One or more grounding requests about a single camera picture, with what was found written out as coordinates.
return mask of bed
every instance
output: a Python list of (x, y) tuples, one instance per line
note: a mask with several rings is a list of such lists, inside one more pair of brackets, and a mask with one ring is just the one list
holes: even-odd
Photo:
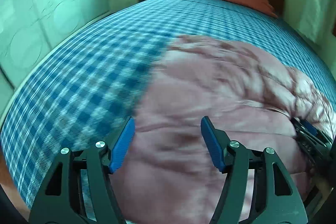
[[(284, 0), (270, 0), (278, 14)], [(253, 44), (307, 74), (336, 108), (325, 63), (283, 20), (222, 0), (147, 0), (62, 44), (29, 77), (1, 131), (9, 172), (30, 208), (53, 157), (81, 150), (132, 115), (150, 68), (180, 34)]]

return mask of pink blanket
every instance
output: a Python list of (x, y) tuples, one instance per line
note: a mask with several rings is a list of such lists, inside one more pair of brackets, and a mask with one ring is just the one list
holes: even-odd
[[(336, 116), (312, 81), (253, 45), (181, 36), (152, 71), (136, 131), (112, 185), (126, 219), (137, 224), (209, 223), (225, 175), (200, 133), (203, 116), (247, 148), (273, 147), (302, 197), (311, 187), (291, 117), (335, 136)], [(249, 173), (241, 219), (253, 192)]]

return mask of checkered fabric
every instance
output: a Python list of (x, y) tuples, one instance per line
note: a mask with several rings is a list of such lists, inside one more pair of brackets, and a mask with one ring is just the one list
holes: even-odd
[(85, 149), (132, 114), (147, 86), (151, 63), (179, 34), (263, 48), (310, 76), (335, 108), (336, 83), (330, 71), (281, 20), (222, 0), (147, 0), (63, 44), (13, 102), (1, 144), (28, 207), (62, 147)]

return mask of wooden floor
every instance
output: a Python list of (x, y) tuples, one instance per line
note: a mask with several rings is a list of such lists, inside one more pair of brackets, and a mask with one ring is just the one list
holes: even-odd
[(30, 210), (22, 200), (17, 188), (15, 187), (11, 175), (6, 166), (6, 162), (0, 149), (0, 184), (7, 194), (10, 201), (14, 204), (20, 214), (28, 220)]

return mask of white curtain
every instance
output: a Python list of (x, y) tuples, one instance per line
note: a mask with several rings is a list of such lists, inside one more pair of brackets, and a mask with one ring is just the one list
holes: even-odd
[(330, 0), (306, 0), (298, 31), (314, 43), (318, 43), (323, 30)]

